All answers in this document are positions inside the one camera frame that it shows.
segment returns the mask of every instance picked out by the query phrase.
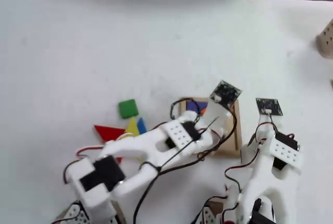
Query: white table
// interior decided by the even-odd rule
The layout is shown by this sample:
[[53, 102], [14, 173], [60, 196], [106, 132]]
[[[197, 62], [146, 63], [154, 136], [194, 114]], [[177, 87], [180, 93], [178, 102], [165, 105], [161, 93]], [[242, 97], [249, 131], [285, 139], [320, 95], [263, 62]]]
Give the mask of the white table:
[[[314, 38], [332, 11], [291, 0], [0, 0], [2, 222], [49, 223], [74, 200], [62, 170], [98, 143], [94, 124], [126, 126], [119, 101], [135, 98], [151, 128], [174, 100], [207, 96], [223, 79], [243, 90], [244, 142], [258, 122], [255, 98], [279, 99], [282, 131], [306, 154], [299, 223], [329, 223], [333, 61]], [[138, 222], [189, 223], [237, 162], [208, 159], [161, 177]], [[129, 223], [142, 192], [120, 202]]]

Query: white robotic arm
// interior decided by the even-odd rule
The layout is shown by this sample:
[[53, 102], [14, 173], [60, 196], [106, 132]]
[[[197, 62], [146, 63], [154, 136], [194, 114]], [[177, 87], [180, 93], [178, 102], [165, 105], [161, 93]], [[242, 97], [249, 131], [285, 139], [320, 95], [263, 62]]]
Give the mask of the white robotic arm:
[[[91, 222], [109, 223], [117, 214], [111, 200], [154, 182], [186, 157], [216, 147], [221, 141], [217, 136], [225, 134], [223, 127], [231, 116], [228, 108], [239, 94], [238, 89], [221, 82], [201, 118], [186, 111], [145, 134], [107, 142], [94, 162], [83, 158], [72, 164], [66, 177]], [[296, 224], [294, 206], [302, 153], [294, 136], [278, 132], [282, 113], [277, 100], [257, 99], [257, 104], [259, 125], [241, 149], [250, 177], [242, 188], [239, 183], [229, 187], [224, 211], [215, 224]], [[127, 178], [117, 157], [140, 157], [144, 162], [137, 174]]]
[[[178, 119], [137, 137], [107, 142], [95, 162], [84, 158], [72, 164], [66, 177], [93, 224], [108, 223], [116, 214], [111, 200], [124, 197], [154, 180], [161, 171], [217, 144], [231, 116], [226, 108], [239, 94], [240, 90], [221, 82], [210, 96], [203, 117], [186, 111]], [[116, 157], [140, 157], [145, 162], [137, 174], [126, 178]]]
[[303, 155], [293, 134], [278, 131], [280, 115], [264, 112], [254, 138], [241, 149], [243, 164], [253, 161], [246, 168], [251, 170], [250, 179], [240, 191], [235, 185], [229, 189], [226, 208], [237, 207], [225, 212], [225, 221], [297, 223], [295, 201]]

